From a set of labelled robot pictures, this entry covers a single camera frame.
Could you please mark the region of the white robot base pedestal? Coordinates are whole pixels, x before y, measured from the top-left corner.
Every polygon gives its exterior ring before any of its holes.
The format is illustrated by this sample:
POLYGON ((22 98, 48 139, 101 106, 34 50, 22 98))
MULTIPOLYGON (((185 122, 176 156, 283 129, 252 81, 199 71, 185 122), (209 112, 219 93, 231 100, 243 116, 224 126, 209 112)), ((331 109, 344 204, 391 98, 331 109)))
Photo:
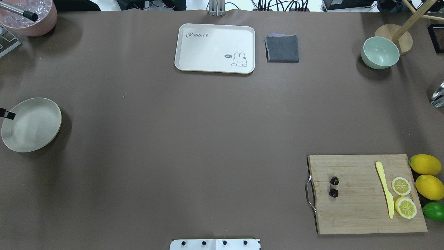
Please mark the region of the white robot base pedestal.
POLYGON ((259 239, 176 239, 170 250, 260 250, 259 239))

